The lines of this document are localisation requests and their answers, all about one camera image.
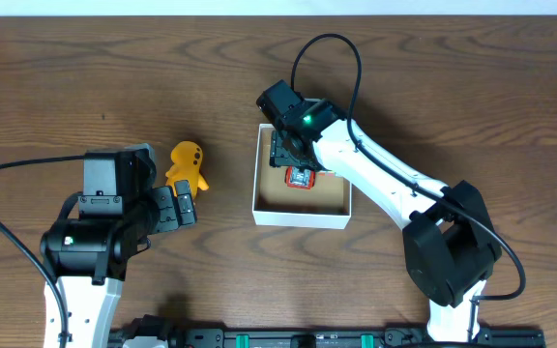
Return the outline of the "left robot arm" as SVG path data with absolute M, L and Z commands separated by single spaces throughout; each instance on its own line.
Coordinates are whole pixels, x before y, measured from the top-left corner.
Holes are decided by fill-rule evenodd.
M 149 246 L 153 234 L 196 223 L 186 180 L 122 194 L 82 192 L 75 198 L 79 217 L 68 217 L 68 200 L 41 240 L 45 266 L 65 306 L 61 311 L 55 297 L 44 294 L 45 347 L 105 347 L 128 261 L 140 253 L 138 247 Z

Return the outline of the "white cardboard box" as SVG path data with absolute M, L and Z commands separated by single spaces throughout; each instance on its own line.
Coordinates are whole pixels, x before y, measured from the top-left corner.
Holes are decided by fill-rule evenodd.
M 287 169 L 270 165 L 274 127 L 258 128 L 251 211 L 257 225 L 343 229 L 352 216 L 352 185 L 330 173 L 315 175 L 310 189 L 285 183 Z

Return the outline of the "red toy truck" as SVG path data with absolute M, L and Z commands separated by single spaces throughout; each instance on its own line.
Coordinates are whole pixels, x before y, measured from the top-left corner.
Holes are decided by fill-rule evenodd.
M 315 172 L 289 166 L 285 172 L 285 183 L 293 189 L 311 189 L 315 182 Z

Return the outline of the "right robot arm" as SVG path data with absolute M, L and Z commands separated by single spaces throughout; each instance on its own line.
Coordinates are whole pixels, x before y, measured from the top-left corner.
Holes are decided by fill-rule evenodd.
M 483 197 L 462 181 L 450 187 L 375 143 L 349 112 L 299 96 L 258 108 L 275 128 L 288 165 L 346 179 L 401 229 L 405 266 L 429 299 L 426 333 L 438 342 L 473 342 L 486 281 L 502 255 Z

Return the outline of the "yellow rubber figure toy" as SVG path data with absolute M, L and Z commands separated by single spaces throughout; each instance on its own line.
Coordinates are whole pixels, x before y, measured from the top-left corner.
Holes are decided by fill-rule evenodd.
M 192 141 L 178 143 L 170 153 L 172 165 L 165 173 L 166 184 L 177 193 L 176 183 L 187 180 L 193 198 L 199 190 L 208 190 L 209 184 L 200 173 L 203 157 L 203 151 L 198 144 Z

